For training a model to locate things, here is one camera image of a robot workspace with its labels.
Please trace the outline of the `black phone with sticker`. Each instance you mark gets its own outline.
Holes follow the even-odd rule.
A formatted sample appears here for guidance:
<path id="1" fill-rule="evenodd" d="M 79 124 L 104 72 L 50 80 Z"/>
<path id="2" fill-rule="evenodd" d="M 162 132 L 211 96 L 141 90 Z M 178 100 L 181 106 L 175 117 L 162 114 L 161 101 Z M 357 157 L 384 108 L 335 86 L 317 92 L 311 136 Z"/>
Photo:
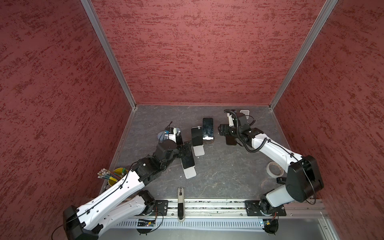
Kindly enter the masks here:
<path id="1" fill-rule="evenodd" d="M 233 136 L 226 136 L 226 144 L 228 146 L 236 146 L 237 145 L 237 140 Z"/>

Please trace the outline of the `black phone stand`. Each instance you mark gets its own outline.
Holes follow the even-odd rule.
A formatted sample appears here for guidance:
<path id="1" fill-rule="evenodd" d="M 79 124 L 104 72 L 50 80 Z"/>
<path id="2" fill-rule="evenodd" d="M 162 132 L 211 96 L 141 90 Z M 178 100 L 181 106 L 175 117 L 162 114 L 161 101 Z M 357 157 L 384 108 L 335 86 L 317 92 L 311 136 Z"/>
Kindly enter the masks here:
<path id="1" fill-rule="evenodd" d="M 191 128 L 192 146 L 202 146 L 203 143 L 203 128 L 201 126 Z"/>

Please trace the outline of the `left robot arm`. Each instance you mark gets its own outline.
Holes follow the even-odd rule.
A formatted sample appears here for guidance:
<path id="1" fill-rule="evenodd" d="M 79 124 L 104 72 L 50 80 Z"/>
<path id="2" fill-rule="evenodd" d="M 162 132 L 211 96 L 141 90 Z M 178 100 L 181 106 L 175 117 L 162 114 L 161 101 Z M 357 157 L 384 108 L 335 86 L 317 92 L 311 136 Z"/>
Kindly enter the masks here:
<path id="1" fill-rule="evenodd" d="M 155 152 L 129 168 L 116 184 L 95 199 L 63 212 L 63 228 L 69 240 L 97 240 L 117 223 L 141 214 L 155 213 L 155 199 L 144 187 L 157 179 L 174 161 L 191 157 L 189 142 L 178 145 L 164 140 Z"/>

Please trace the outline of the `white phone stand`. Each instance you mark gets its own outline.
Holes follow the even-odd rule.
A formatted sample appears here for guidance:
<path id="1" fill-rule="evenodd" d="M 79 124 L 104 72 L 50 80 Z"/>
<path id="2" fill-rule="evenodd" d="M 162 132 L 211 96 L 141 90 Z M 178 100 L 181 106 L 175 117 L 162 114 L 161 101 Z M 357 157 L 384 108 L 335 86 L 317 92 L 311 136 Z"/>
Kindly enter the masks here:
<path id="1" fill-rule="evenodd" d="M 240 110 L 240 113 L 245 115 L 247 120 L 249 119 L 249 117 L 250 117 L 250 111 L 249 110 Z"/>
<path id="2" fill-rule="evenodd" d="M 197 172 L 196 172 L 195 166 L 183 169 L 183 172 L 184 172 L 185 178 L 187 180 L 197 176 Z"/>
<path id="3" fill-rule="evenodd" d="M 203 156 L 205 154 L 204 146 L 193 146 L 193 151 L 196 157 Z"/>

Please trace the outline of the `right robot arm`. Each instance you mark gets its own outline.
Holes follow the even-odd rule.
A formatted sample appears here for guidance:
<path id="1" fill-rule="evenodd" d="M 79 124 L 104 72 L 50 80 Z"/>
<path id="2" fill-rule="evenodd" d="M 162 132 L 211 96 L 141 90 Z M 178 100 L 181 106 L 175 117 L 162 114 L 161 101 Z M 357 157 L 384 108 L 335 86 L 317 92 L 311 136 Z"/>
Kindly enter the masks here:
<path id="1" fill-rule="evenodd" d="M 274 215 L 280 207 L 291 202 L 306 202 L 324 188 L 317 160 L 308 155 L 302 156 L 273 141 L 257 128 L 221 124 L 219 134 L 239 140 L 250 153 L 261 152 L 278 164 L 287 174 L 283 186 L 262 195 L 259 209 L 264 216 Z"/>

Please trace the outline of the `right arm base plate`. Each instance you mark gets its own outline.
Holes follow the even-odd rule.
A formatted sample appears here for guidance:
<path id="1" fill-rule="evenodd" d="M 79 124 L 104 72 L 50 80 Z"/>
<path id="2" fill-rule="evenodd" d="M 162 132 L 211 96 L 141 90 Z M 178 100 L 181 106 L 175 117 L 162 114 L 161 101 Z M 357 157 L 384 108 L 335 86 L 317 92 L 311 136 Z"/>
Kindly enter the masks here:
<path id="1" fill-rule="evenodd" d="M 283 205 L 272 207 L 267 201 L 245 201 L 245 209 L 248 217 L 285 217 L 287 215 Z"/>

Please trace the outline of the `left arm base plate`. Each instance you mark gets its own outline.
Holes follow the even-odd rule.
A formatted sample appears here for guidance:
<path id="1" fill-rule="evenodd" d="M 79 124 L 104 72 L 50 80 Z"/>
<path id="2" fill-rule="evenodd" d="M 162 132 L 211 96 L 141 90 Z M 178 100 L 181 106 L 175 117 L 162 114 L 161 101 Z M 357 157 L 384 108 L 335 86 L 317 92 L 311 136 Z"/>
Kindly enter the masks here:
<path id="1" fill-rule="evenodd" d="M 168 212 L 168 200 L 155 200 L 155 205 L 150 213 L 150 216 L 166 216 Z"/>

